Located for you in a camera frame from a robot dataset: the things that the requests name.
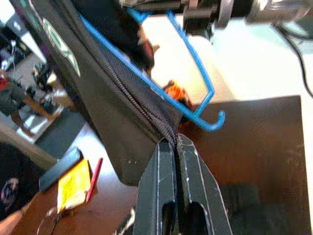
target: blue plastic hanger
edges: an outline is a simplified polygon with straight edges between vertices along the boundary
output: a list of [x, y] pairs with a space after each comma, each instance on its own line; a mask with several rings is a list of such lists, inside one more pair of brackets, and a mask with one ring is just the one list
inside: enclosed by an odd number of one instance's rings
[[[148, 16], [151, 15], [151, 12], [144, 12], [139, 13], [134, 9], [128, 8], [128, 12], [133, 16], [133, 18], [138, 22], [142, 23]], [[195, 63], [197, 64], [200, 73], [204, 79], [204, 82], [206, 84], [206, 87], [208, 89], [208, 94], [202, 101], [202, 103], [199, 105], [197, 110], [195, 112], [191, 111], [178, 101], [171, 98], [165, 91], [159, 87], [157, 84], [155, 84], [146, 74], [144, 74], [140, 69], [137, 68], [136, 65], [134, 65], [128, 58], [125, 57], [125, 55], [120, 52], [119, 49], [117, 49], [112, 43], [110, 43], [101, 33], [99, 33], [83, 16], [81, 16], [81, 19], [85, 25], [85, 27], [88, 29], [88, 31], [96, 38], [98, 39], [105, 47], [107, 47], [118, 59], [120, 59], [127, 67], [129, 67], [137, 76], [139, 76], [148, 86], [151, 87], [151, 89], [157, 93], [162, 99], [169, 102], [171, 105], [173, 105], [176, 109], [178, 109], [180, 112], [182, 112], [188, 119], [193, 121], [195, 124], [197, 124], [202, 129], [214, 132], [221, 128], [225, 121], [225, 112], [219, 111], [218, 120], [216, 123], [208, 123], [205, 120], [203, 120], [200, 115], [203, 112], [203, 110], [206, 108], [210, 100], [212, 99], [214, 95], [214, 88], [210, 81], [210, 78], [203, 66], [203, 63], [201, 59], [199, 58], [197, 52], [195, 49], [190, 45], [188, 41], [187, 34], [183, 31], [183, 29], [180, 27], [179, 23], [175, 19], [175, 15], [171, 11], [166, 12], [168, 19], [174, 26], [177, 33], [180, 35], [180, 37], [183, 39], [184, 43], [186, 44], [190, 54], [192, 55]]]

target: black cable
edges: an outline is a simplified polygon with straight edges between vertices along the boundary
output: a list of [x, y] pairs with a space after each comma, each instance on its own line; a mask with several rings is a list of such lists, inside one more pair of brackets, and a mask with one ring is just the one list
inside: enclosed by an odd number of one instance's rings
[[295, 38], [300, 39], [300, 40], [313, 41], [313, 36], [305, 36], [305, 35], [301, 35], [301, 34], [292, 32], [292, 31], [286, 29], [285, 27], [283, 27], [282, 25], [276, 25], [276, 27], [278, 27], [279, 30], [283, 31], [285, 34], [287, 34], [289, 36], [295, 37]]
[[273, 27], [285, 39], [285, 41], [287, 42], [289, 47], [297, 55], [297, 57], [299, 59], [300, 66], [301, 66], [301, 72], [302, 72], [302, 79], [303, 79], [304, 87], [307, 90], [307, 92], [309, 93], [309, 95], [313, 98], [313, 93], [310, 90], [308, 82], [307, 82], [307, 74], [306, 74], [304, 60], [303, 60], [303, 56], [302, 56], [301, 52], [296, 47], [296, 45], [290, 40], [290, 38], [288, 37], [288, 35], [287, 35], [287, 33], [285, 31], [281, 30], [281, 28], [279, 26], [277, 26], [277, 25], [273, 24]]

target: red pen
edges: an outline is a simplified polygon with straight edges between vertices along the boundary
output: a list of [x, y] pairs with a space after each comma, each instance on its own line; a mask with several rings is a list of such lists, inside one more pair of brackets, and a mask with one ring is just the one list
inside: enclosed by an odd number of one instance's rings
[[93, 173], [93, 176], [92, 176], [92, 179], [91, 179], [91, 187], [87, 193], [87, 196], [86, 196], [86, 202], [89, 201], [90, 197], [91, 197], [91, 194], [93, 192], [93, 188], [97, 182], [97, 178], [98, 178], [98, 175], [99, 175], [99, 172], [100, 172], [100, 169], [101, 169], [101, 164], [102, 164], [102, 161], [103, 161], [103, 158], [100, 158], [99, 161], [98, 161], [98, 164], [97, 164], [97, 167], [96, 167], [96, 170], [94, 171]]

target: wooden table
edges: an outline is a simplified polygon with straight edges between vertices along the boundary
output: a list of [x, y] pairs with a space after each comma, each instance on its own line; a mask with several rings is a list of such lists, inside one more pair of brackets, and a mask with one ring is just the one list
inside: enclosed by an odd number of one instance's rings
[[[131, 207], [136, 205], [137, 188], [122, 184], [109, 161], [105, 148], [86, 124], [78, 134], [72, 146], [77, 146], [84, 157], [89, 160], [94, 171], [100, 157], [103, 163], [97, 185], [90, 201], [83, 204], [75, 211], [93, 211], [101, 214], [101, 233], [94, 231], [92, 234], [111, 235], [129, 214]], [[40, 221], [47, 211], [57, 205], [58, 187], [55, 184], [45, 193], [38, 193], [23, 219], [19, 222], [13, 235], [35, 235]], [[54, 234], [64, 230], [63, 224], [56, 227]]]
[[[208, 133], [190, 123], [180, 132], [195, 143], [219, 184], [254, 184], [262, 203], [284, 204], [291, 235], [311, 234], [300, 97], [215, 103], [202, 116], [214, 122], [220, 109], [226, 112], [220, 131]], [[119, 182], [103, 145], [88, 126], [73, 146], [82, 150], [93, 170], [98, 158], [104, 157], [96, 192], [90, 203], [76, 210], [105, 214], [101, 234], [112, 234], [135, 205], [137, 188]], [[56, 200], [56, 186], [37, 194], [13, 234], [36, 234]]]

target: yellow sticky note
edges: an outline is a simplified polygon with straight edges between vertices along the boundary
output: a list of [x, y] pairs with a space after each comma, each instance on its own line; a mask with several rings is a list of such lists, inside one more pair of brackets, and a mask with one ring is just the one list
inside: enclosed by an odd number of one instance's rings
[[88, 160], [83, 159], [59, 180], [58, 213], [84, 203], [90, 189]]

